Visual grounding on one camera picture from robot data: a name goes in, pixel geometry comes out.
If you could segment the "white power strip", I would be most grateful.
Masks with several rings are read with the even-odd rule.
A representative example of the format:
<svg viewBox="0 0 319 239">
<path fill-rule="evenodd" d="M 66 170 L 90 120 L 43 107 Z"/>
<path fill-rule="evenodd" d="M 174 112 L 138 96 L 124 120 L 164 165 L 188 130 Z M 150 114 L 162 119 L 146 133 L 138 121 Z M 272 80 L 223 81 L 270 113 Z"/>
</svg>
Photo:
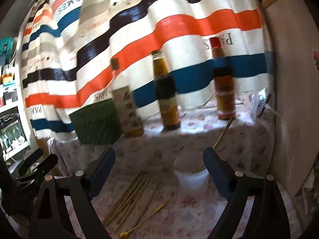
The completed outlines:
<svg viewBox="0 0 319 239">
<path fill-rule="evenodd" d="M 250 115 L 253 119 L 259 118 L 264 113 L 266 104 L 269 102 L 270 93 L 267 88 L 252 94 Z"/>
</svg>

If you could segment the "white shelf with items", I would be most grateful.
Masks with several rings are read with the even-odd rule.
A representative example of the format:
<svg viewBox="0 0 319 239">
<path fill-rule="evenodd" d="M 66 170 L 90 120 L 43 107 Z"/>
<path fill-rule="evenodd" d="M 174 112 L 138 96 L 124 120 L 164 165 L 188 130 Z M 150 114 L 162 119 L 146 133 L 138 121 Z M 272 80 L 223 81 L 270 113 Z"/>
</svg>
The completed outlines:
<svg viewBox="0 0 319 239">
<path fill-rule="evenodd" d="M 22 101 L 18 95 L 20 81 L 15 67 L 16 39 L 1 39 L 1 155 L 5 161 L 30 148 L 21 120 Z"/>
</svg>

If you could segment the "gold metal spoon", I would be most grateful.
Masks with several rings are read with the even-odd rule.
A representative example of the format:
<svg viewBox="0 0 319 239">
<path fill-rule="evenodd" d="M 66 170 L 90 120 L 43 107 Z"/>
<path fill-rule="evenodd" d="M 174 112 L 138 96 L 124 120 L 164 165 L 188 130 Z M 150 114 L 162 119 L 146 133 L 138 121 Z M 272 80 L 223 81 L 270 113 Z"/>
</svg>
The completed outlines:
<svg viewBox="0 0 319 239">
<path fill-rule="evenodd" d="M 165 203 L 161 204 L 157 209 L 155 209 L 147 218 L 145 218 L 143 221 L 141 221 L 140 223 L 138 223 L 137 225 L 135 225 L 133 228 L 131 228 L 128 231 L 123 231 L 119 234 L 118 239 L 127 239 L 129 238 L 129 235 L 131 232 L 133 232 L 134 230 L 136 230 L 137 228 L 139 228 L 143 223 L 145 223 L 147 220 L 151 219 L 155 214 L 157 214 L 158 212 L 160 212 L 163 208 L 165 208 L 167 206 L 167 204 L 169 203 L 169 201 L 166 201 Z"/>
</svg>

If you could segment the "cooking wine bottle white label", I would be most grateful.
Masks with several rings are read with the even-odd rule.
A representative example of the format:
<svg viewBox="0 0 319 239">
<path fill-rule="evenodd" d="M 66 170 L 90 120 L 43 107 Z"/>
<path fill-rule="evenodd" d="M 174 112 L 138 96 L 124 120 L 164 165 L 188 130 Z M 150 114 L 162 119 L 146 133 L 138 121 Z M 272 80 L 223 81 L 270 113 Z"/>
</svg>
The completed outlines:
<svg viewBox="0 0 319 239">
<path fill-rule="evenodd" d="M 121 69 L 118 58 L 112 58 L 110 66 L 114 76 L 110 88 L 123 134 L 127 138 L 142 136 L 144 128 L 130 91 L 129 74 Z"/>
</svg>

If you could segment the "bamboo chopstick on table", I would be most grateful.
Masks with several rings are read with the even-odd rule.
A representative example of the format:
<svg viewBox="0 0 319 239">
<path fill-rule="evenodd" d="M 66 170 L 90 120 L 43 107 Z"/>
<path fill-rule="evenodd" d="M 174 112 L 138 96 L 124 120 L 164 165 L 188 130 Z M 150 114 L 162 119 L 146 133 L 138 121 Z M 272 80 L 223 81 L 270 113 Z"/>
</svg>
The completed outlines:
<svg viewBox="0 0 319 239">
<path fill-rule="evenodd" d="M 150 178 L 149 182 L 142 188 L 139 195 L 136 196 L 135 201 L 130 205 L 123 220 L 118 224 L 115 233 L 119 233 L 123 228 L 133 228 L 142 221 L 142 218 L 147 213 L 153 198 L 160 188 L 162 180 L 163 179 L 161 178 L 154 183 Z"/>
<path fill-rule="evenodd" d="M 135 201 L 136 196 L 139 195 L 140 191 L 142 188 L 149 182 L 150 180 L 150 175 L 144 175 L 142 177 L 142 180 L 139 182 L 136 190 L 134 191 L 134 194 L 128 199 L 128 201 L 120 208 L 120 210 L 117 210 L 115 212 L 114 216 L 112 217 L 112 221 L 115 221 L 116 224 L 120 224 L 121 221 L 123 220 L 126 212 L 130 208 L 130 205 Z"/>
<path fill-rule="evenodd" d="M 106 223 L 114 216 L 117 210 L 120 208 L 130 199 L 130 197 L 134 194 L 139 182 L 142 180 L 143 174 L 139 174 L 132 183 L 128 186 L 122 196 L 116 201 L 114 206 L 110 209 L 106 217 L 103 219 L 102 224 L 106 225 Z"/>
<path fill-rule="evenodd" d="M 110 222 L 117 217 L 117 215 L 129 204 L 133 197 L 137 194 L 138 190 L 147 181 L 149 175 L 142 173 L 129 184 L 128 188 L 124 191 L 122 196 L 116 201 L 112 206 L 106 217 L 103 219 L 102 223 L 104 226 L 108 225 Z"/>
</svg>

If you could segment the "striped curtain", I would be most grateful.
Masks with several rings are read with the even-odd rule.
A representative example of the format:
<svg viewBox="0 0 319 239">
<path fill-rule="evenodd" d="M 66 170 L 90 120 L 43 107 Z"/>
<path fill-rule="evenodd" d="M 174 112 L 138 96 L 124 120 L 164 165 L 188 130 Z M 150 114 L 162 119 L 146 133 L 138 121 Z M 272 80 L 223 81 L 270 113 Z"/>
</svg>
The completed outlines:
<svg viewBox="0 0 319 239">
<path fill-rule="evenodd" d="M 21 81 L 35 136 L 71 140 L 70 115 L 105 96 L 120 73 L 138 113 L 159 111 L 151 52 L 161 50 L 181 108 L 213 95 L 211 55 L 217 37 L 232 67 L 237 93 L 273 84 L 273 52 L 257 0 L 35 0 L 21 36 Z"/>
</svg>

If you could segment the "bamboo chopstick rightmost on table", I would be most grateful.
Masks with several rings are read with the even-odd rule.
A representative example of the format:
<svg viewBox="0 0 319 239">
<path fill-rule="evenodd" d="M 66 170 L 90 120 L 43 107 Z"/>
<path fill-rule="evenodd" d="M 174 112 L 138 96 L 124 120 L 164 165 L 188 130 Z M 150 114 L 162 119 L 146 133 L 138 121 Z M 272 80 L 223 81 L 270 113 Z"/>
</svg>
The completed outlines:
<svg viewBox="0 0 319 239">
<path fill-rule="evenodd" d="M 153 198 L 160 188 L 162 180 L 163 179 L 161 178 L 154 183 L 150 178 L 149 182 L 142 188 L 139 195 L 136 196 L 135 201 L 130 205 L 123 220 L 118 224 L 115 233 L 119 233 L 123 228 L 133 228 L 142 221 L 142 218 L 147 213 Z"/>
</svg>

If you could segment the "patterned tablecloth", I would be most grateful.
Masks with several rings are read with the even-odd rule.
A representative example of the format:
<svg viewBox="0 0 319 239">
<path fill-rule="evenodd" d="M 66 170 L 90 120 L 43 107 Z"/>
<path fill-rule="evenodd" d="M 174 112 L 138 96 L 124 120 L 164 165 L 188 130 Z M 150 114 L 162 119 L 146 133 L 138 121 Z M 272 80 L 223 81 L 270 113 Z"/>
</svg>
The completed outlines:
<svg viewBox="0 0 319 239">
<path fill-rule="evenodd" d="M 207 238 L 226 199 L 202 163 L 204 150 L 215 147 L 232 169 L 252 177 L 264 177 L 273 156 L 274 114 L 257 117 L 249 93 L 236 100 L 236 113 L 231 124 L 220 120 L 212 100 L 181 111 L 177 130 L 164 131 L 156 114 L 145 121 L 143 136 L 119 138 L 116 162 L 93 206 L 104 220 L 134 179 L 138 194 L 107 223 L 110 236 L 130 230 L 131 238 Z"/>
</svg>

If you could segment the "green checkered box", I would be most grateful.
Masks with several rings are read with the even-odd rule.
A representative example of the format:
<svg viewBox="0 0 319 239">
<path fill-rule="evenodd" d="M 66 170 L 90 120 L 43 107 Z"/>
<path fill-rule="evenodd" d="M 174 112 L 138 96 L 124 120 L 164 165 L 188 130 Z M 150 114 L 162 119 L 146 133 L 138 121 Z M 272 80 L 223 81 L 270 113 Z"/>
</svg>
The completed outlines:
<svg viewBox="0 0 319 239">
<path fill-rule="evenodd" d="M 112 99 L 85 106 L 70 119 L 83 145 L 112 145 L 123 134 Z"/>
</svg>

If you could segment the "bamboo chopstick in cup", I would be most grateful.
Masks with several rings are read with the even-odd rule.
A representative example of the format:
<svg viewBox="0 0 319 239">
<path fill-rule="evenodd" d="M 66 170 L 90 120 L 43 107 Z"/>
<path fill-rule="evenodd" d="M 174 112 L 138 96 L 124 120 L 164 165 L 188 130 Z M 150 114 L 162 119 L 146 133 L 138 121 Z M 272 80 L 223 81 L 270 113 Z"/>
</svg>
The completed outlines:
<svg viewBox="0 0 319 239">
<path fill-rule="evenodd" d="M 220 134 L 219 138 L 215 142 L 213 149 L 216 149 L 217 146 L 221 143 L 222 139 L 224 138 L 225 134 L 227 133 L 229 127 L 231 126 L 232 122 L 234 121 L 235 118 L 230 118 L 227 122 L 227 125 L 224 127 L 222 133 Z"/>
</svg>

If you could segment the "translucent white plastic cup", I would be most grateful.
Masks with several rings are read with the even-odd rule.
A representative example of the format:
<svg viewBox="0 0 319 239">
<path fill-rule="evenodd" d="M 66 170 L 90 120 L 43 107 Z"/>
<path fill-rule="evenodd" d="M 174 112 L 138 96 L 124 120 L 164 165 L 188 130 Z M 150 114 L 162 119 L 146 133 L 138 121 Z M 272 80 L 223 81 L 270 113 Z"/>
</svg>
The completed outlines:
<svg viewBox="0 0 319 239">
<path fill-rule="evenodd" d="M 190 196 L 200 196 L 208 186 L 208 171 L 201 153 L 186 151 L 173 164 L 182 191 Z"/>
</svg>

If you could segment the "red capped sauce bottle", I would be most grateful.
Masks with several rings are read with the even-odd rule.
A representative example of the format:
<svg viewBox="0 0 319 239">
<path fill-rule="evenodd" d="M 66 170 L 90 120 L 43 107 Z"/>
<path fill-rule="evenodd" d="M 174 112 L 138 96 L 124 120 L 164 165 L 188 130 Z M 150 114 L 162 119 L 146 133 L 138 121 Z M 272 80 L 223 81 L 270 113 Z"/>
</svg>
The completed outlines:
<svg viewBox="0 0 319 239">
<path fill-rule="evenodd" d="M 232 67 L 226 63 L 220 39 L 211 37 L 209 42 L 214 62 L 213 75 L 218 116 L 222 120 L 235 119 L 235 88 L 232 79 Z"/>
</svg>

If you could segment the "bamboo chopstick leftmost on table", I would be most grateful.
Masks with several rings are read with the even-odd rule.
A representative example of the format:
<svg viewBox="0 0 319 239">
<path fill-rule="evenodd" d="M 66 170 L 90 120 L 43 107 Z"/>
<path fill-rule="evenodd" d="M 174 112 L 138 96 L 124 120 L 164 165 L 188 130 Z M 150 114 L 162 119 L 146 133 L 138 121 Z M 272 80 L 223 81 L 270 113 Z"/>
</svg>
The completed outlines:
<svg viewBox="0 0 319 239">
<path fill-rule="evenodd" d="M 122 196 L 116 201 L 114 206 L 110 209 L 106 217 L 103 219 L 102 224 L 106 225 L 106 223 L 114 216 L 117 210 L 120 208 L 130 199 L 130 197 L 134 194 L 139 182 L 142 180 L 143 174 L 139 174 L 132 183 L 128 186 Z"/>
</svg>

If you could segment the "dark sauce bottle yellow label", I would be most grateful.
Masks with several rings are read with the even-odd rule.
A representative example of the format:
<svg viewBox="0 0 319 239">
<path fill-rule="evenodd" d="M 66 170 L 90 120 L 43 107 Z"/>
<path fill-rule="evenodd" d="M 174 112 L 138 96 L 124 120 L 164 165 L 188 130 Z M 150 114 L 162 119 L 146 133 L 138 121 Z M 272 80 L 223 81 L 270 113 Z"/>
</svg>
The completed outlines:
<svg viewBox="0 0 319 239">
<path fill-rule="evenodd" d="M 155 94 L 159 102 L 163 127 L 166 130 L 178 129 L 181 127 L 181 123 L 174 80 L 169 74 L 162 51 L 152 51 L 151 56 L 153 60 Z"/>
</svg>

